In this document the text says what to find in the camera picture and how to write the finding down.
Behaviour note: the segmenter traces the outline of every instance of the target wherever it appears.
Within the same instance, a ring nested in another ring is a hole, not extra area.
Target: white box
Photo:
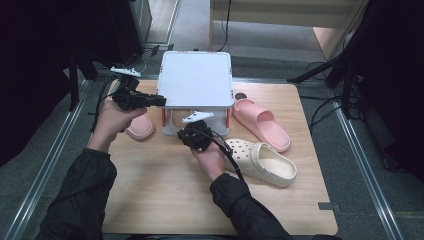
[[[213,112],[205,119],[220,135],[229,132],[234,104],[231,57],[224,52],[168,51],[164,53],[157,94],[167,98],[162,109],[163,133],[176,135],[172,111]]]

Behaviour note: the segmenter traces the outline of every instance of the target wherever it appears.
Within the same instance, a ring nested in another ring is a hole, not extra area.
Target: pink slide sandal
[[[290,138],[275,121],[269,110],[253,101],[242,98],[233,106],[234,117],[256,135],[262,142],[269,143],[277,152],[290,147]]]
[[[136,117],[132,120],[131,126],[125,129],[125,132],[135,140],[143,140],[150,136],[155,130],[155,125],[152,123],[147,114]]]

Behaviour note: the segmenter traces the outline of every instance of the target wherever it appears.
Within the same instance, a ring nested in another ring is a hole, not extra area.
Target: wooden table
[[[157,81],[141,80],[138,90],[155,93],[156,85]],[[276,215],[290,234],[335,234],[333,211],[318,206],[329,203],[329,197],[296,87],[234,83],[234,94],[238,92],[274,113],[292,142],[283,155],[298,168],[296,180],[285,189],[245,176],[252,195]],[[137,142],[122,133],[110,148],[118,177],[110,192],[103,231],[236,234],[229,219],[212,202],[210,182],[188,147],[177,137],[162,133],[161,109],[150,107],[147,114],[156,125],[151,136]],[[229,138],[259,141],[234,117],[225,139]]]

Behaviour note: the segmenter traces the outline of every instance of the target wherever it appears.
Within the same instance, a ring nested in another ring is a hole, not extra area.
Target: black jacket
[[[84,149],[69,168],[36,239],[101,239],[106,202],[116,175],[109,154]],[[292,239],[274,215],[250,195],[246,183],[222,174],[210,191],[241,239]]]

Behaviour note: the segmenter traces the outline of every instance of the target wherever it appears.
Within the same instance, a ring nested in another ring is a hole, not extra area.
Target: person
[[[106,100],[87,146],[72,163],[58,195],[49,205],[36,239],[102,239],[105,207],[117,170],[109,147],[146,108],[123,111]],[[212,182],[214,203],[230,218],[241,239],[293,239],[277,218],[249,192],[247,184],[225,173],[224,155],[215,143],[191,149]]]

